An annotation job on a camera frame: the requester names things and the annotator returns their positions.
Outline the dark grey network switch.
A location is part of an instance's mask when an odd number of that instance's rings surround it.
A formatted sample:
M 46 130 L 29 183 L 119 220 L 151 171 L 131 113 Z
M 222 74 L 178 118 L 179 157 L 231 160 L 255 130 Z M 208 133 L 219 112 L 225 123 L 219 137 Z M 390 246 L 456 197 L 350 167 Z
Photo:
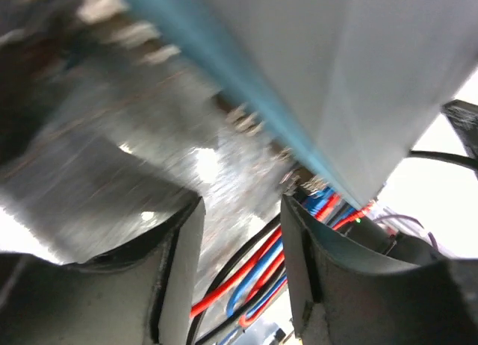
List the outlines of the dark grey network switch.
M 84 0 L 154 25 L 354 205 L 477 67 L 477 0 Z

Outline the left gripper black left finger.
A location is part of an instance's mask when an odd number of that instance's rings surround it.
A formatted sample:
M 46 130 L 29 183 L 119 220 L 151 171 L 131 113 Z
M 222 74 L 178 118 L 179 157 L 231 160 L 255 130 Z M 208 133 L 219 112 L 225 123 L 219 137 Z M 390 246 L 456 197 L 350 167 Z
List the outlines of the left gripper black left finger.
M 1 255 L 3 344 L 184 344 L 205 203 L 85 264 Z

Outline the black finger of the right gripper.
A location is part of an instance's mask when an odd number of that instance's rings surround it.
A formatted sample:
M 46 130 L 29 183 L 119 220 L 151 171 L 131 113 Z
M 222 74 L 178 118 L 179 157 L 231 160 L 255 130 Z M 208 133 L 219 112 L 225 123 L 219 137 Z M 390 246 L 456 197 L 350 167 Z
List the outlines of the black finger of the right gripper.
M 448 102 L 441 109 L 471 158 L 477 158 L 477 109 L 477 105 L 458 99 Z

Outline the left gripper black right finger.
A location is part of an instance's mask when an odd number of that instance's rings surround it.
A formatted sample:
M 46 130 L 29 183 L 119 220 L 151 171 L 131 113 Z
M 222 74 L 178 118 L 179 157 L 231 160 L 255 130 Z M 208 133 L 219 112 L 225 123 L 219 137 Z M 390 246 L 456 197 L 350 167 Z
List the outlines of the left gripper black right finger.
M 304 344 L 475 344 L 477 262 L 379 254 L 281 202 L 294 331 Z

